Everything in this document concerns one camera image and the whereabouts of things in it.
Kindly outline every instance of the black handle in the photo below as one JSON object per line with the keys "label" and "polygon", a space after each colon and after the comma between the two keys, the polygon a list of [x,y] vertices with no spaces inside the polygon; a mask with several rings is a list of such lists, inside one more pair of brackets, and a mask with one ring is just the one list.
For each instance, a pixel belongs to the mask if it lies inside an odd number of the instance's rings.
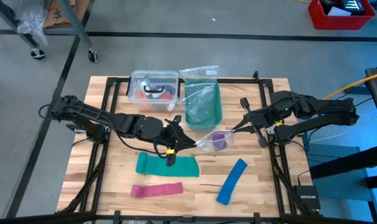
{"label": "black handle", "polygon": [[268,147],[268,146],[269,146],[268,142],[266,141],[266,138],[263,137],[263,136],[262,136],[261,138],[258,139],[258,143],[259,143],[259,145],[260,145],[262,148],[264,148],[264,147]]}
{"label": "black handle", "polygon": [[165,86],[162,86],[161,90],[146,90],[147,86],[144,86],[143,89],[146,93],[162,93],[165,89]]}
{"label": "black handle", "polygon": [[166,155],[166,166],[173,166],[175,164],[175,161],[176,161],[176,154],[169,154],[169,155]]}
{"label": "black handle", "polygon": [[240,99],[240,103],[243,109],[249,108],[249,102],[245,97]]}

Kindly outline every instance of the ziplock bag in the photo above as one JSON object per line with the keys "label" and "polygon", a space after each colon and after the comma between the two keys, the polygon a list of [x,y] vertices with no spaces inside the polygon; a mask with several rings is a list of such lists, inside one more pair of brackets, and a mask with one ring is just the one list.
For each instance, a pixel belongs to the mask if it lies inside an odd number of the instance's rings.
{"label": "ziplock bag", "polygon": [[234,130],[216,130],[196,142],[197,147],[207,152],[218,152],[234,146]]}
{"label": "ziplock bag", "polygon": [[17,32],[21,34],[33,34],[40,37],[42,43],[47,45],[44,34],[44,24],[47,17],[47,11],[42,6],[31,6],[25,9],[19,20]]}
{"label": "ziplock bag", "polygon": [[186,98],[177,104],[184,106],[191,121],[201,123],[212,118],[215,110],[215,83],[185,85],[184,89]]}
{"label": "ziplock bag", "polygon": [[211,78],[217,79],[219,73],[219,65],[206,66],[198,68],[188,68],[184,70],[179,70],[180,77],[185,81],[191,78]]}

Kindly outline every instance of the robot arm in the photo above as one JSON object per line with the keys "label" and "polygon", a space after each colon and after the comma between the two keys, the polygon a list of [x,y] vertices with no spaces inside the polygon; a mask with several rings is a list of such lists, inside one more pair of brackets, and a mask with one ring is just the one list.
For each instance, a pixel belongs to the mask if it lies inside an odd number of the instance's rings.
{"label": "robot arm", "polygon": [[[173,121],[166,120],[168,125],[163,127],[162,121],[157,118],[141,114],[111,114],[86,105],[75,96],[61,97],[53,107],[51,115],[54,120],[75,123],[78,128],[86,131],[89,140],[100,144],[106,141],[105,126],[109,126],[119,138],[136,138],[153,143],[156,154],[166,158],[168,166],[174,164],[176,153],[180,150],[196,147],[195,141],[186,136],[179,126],[181,116],[176,116]],[[167,151],[166,156],[162,156],[157,145],[171,150]]]}
{"label": "robot arm", "polygon": [[[260,132],[261,128],[271,129],[276,140],[285,143],[296,134],[324,127],[329,124],[351,126],[359,116],[352,98],[344,100],[317,100],[313,96],[299,95],[291,91],[279,91],[271,95],[271,105],[266,108],[251,111],[246,98],[241,99],[245,109],[244,119],[234,127],[236,132],[256,133],[261,147],[268,146],[266,138]],[[292,113],[303,122],[288,126],[284,119]]]}

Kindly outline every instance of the wooden tabletop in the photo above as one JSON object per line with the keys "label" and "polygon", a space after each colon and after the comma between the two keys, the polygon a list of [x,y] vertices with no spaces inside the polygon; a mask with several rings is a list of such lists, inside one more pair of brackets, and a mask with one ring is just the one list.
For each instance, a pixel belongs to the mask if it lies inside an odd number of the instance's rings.
{"label": "wooden tabletop", "polygon": [[[107,77],[91,77],[85,103],[100,108],[103,99]],[[289,90],[288,79],[273,78],[274,91]],[[124,82],[119,88],[116,113],[140,113],[136,106],[128,101],[126,89],[128,83]],[[231,129],[238,124],[244,115],[240,105],[240,98],[247,97],[252,110],[261,108],[259,86],[254,83],[226,83],[220,84],[223,120],[216,129]],[[107,110],[109,111],[113,88],[110,91]],[[184,118],[184,110],[177,107],[175,113],[148,113],[164,120],[172,120],[180,114]],[[297,120],[291,116],[286,119],[286,124],[294,124]],[[198,141],[207,135],[191,131],[182,119],[181,127],[192,139]],[[77,134],[75,141],[85,139],[85,134]],[[302,144],[301,138],[295,141]],[[127,139],[126,142],[135,147],[153,150],[152,144]],[[57,205],[57,210],[65,208],[76,196],[84,184],[89,163],[92,143],[85,141],[77,144],[71,151],[70,160],[65,174],[62,192]],[[208,153],[199,149],[186,149],[179,152],[178,156],[195,156],[200,168],[200,177],[159,177],[155,175],[137,174],[135,171],[139,152],[127,148],[112,133],[108,148],[105,173],[100,193],[98,214],[113,215],[115,210],[120,210],[124,215],[195,215],[213,217],[251,217],[253,213],[260,213],[262,217],[279,217],[277,209],[276,191],[271,170],[268,148],[260,148],[258,139],[250,133],[235,134],[235,146],[220,152]],[[304,150],[296,145],[286,146],[287,160],[291,174],[292,184],[297,184],[297,176],[307,171],[309,166]],[[223,205],[216,201],[216,197],[225,182],[230,170],[241,158],[248,167],[239,179],[230,203]],[[300,176],[302,185],[312,185],[309,172]],[[132,185],[157,185],[182,182],[183,194],[166,195],[150,198],[131,198]],[[286,213],[289,213],[287,192],[284,185],[282,194]],[[87,209],[90,209],[93,189],[88,197]]]}

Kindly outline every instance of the yellow cable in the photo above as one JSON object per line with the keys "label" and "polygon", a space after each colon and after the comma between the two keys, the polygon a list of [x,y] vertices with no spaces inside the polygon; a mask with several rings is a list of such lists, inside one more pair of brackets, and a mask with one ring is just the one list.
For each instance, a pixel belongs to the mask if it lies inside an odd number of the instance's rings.
{"label": "yellow cable", "polygon": [[307,4],[311,3],[311,2],[308,2],[308,1],[304,1],[304,0],[295,0],[295,1],[303,2],[303,3],[307,3]]}
{"label": "yellow cable", "polygon": [[350,85],[347,85],[347,86],[345,86],[345,87],[343,87],[343,88],[341,88],[341,89],[339,89],[339,90],[337,90],[337,91],[335,91],[335,92],[329,94],[328,96],[324,97],[323,100],[327,100],[327,99],[329,99],[329,98],[335,96],[336,94],[338,94],[338,93],[340,93],[340,92],[342,92],[342,91],[344,91],[344,90],[346,90],[346,89],[349,89],[349,88],[352,87],[352,86],[355,86],[355,85],[360,84],[360,83],[362,83],[362,82],[366,82],[366,81],[371,80],[371,79],[374,79],[374,78],[377,78],[377,74],[372,75],[372,76],[367,77],[367,78],[363,78],[362,80],[358,80],[357,82],[354,82],[354,83],[352,83],[352,84],[350,84]]}

